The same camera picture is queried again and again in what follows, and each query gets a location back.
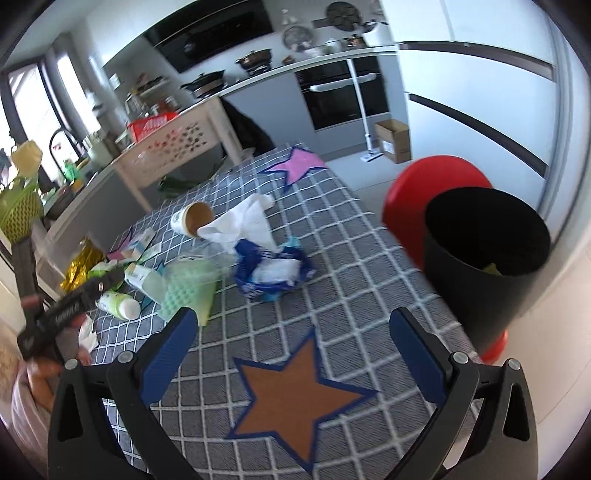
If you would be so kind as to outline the small white tissue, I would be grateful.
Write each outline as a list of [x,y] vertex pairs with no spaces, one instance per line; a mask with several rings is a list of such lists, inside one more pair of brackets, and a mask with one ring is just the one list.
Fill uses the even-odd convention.
[[78,331],[78,346],[87,353],[91,353],[98,347],[97,334],[94,331],[94,322],[88,315],[85,316],[84,322]]

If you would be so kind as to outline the green cap plastic bottle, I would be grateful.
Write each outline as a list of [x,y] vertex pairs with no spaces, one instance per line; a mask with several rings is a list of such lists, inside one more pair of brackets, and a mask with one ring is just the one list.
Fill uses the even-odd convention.
[[140,316],[140,304],[125,293],[107,291],[97,301],[98,309],[125,321],[136,320]]

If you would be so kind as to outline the white green carton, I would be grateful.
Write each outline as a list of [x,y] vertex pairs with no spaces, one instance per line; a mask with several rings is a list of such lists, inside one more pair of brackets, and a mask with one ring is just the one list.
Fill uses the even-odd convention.
[[157,271],[137,263],[131,263],[124,269],[124,279],[127,284],[156,304],[161,304],[164,301],[166,282]]

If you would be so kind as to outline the white paper cup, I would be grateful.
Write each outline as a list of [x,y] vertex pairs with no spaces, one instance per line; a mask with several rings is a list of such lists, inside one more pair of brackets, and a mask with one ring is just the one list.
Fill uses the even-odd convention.
[[172,214],[170,228],[177,234],[197,238],[198,229],[211,223],[213,219],[211,206],[204,202],[193,202]]

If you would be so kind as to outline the blue white plastic wrapper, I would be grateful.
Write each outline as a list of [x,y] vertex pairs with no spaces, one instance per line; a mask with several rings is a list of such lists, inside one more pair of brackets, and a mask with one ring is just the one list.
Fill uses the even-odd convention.
[[317,272],[297,237],[290,237],[277,252],[242,239],[235,245],[235,252],[235,284],[249,299],[274,301],[311,280]]

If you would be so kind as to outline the black trash bin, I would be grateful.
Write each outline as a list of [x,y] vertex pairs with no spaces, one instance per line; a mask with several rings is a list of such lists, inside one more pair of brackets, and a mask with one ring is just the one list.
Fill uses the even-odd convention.
[[424,273],[483,355],[516,317],[548,260],[546,224],[509,193],[461,187],[429,202],[425,226]]

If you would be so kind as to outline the gold foil bag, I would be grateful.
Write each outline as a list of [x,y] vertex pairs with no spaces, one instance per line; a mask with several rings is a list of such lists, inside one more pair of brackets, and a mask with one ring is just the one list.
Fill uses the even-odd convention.
[[104,253],[88,237],[84,237],[66,269],[60,283],[61,290],[70,293],[81,286],[87,280],[88,272],[104,258]]

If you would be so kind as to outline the grey checked star tablecloth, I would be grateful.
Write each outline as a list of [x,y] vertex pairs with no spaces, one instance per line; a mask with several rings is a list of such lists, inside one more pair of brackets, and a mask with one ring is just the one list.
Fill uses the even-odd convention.
[[290,189],[270,166],[287,159],[281,145],[215,176],[149,214],[109,225],[116,248],[129,234],[152,229],[165,264],[199,248],[173,232],[172,215],[202,201],[222,214],[254,193],[273,197],[267,212],[273,238],[297,238],[315,277],[274,302],[254,302],[235,281],[217,285],[211,319],[189,349],[163,398],[153,408],[166,433],[205,479],[303,479],[305,471],[271,437],[232,440],[228,434],[249,405],[238,358],[280,364],[315,332],[328,378],[372,389],[375,395],[318,427],[315,479],[382,479],[410,448],[433,407],[420,394],[390,337],[399,307],[452,351],[473,346],[444,301],[380,220],[331,170],[315,170]]

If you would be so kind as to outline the red plastic basket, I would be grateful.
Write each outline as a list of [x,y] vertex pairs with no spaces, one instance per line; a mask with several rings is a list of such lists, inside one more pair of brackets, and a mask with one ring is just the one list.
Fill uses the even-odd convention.
[[139,142],[177,116],[178,114],[176,112],[165,112],[130,122],[127,130],[129,131],[132,142]]

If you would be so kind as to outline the cream perforated chair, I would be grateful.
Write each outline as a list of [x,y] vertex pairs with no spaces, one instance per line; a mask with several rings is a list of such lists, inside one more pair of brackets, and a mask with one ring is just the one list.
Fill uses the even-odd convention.
[[142,190],[216,145],[223,147],[233,164],[242,162],[242,144],[221,99],[211,97],[135,143],[112,165],[134,199],[149,213],[152,206]]

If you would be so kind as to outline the red round stool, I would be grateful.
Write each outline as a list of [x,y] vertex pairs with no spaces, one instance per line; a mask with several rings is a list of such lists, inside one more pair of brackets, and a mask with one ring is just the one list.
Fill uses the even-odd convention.
[[428,228],[425,212],[437,196],[459,188],[491,191],[489,203],[497,206],[506,193],[467,160],[454,155],[434,155],[413,162],[390,186],[382,221],[407,250],[411,260],[429,277]]

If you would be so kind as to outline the black cooking pot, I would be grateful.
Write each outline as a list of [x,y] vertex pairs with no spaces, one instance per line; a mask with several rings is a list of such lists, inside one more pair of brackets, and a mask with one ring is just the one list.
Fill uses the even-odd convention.
[[188,91],[193,98],[202,99],[220,92],[226,86],[224,71],[201,73],[197,79],[180,85],[181,90]]

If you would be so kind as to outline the white stick vacuum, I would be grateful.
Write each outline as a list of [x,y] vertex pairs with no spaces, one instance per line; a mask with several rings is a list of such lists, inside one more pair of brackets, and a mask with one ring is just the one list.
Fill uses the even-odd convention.
[[356,75],[356,67],[353,63],[353,59],[347,59],[346,65],[348,65],[349,73],[351,74],[351,78],[353,81],[353,89],[355,89],[356,92],[356,101],[358,102],[360,108],[363,123],[363,131],[365,132],[366,152],[361,155],[361,160],[365,163],[370,163],[379,158],[382,155],[382,153],[379,149],[373,146],[372,135],[370,135],[370,126],[365,109],[365,103],[363,103],[363,94],[360,87],[358,75]]

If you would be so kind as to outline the black range hood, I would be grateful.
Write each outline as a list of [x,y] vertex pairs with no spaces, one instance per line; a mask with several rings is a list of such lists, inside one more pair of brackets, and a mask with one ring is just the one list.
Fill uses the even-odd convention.
[[273,33],[262,1],[194,1],[143,36],[179,73],[247,41]]

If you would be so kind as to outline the white refrigerator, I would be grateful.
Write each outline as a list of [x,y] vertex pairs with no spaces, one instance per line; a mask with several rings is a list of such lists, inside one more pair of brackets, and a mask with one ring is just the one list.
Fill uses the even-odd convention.
[[384,1],[414,159],[454,155],[548,216],[562,163],[556,42],[532,1]]

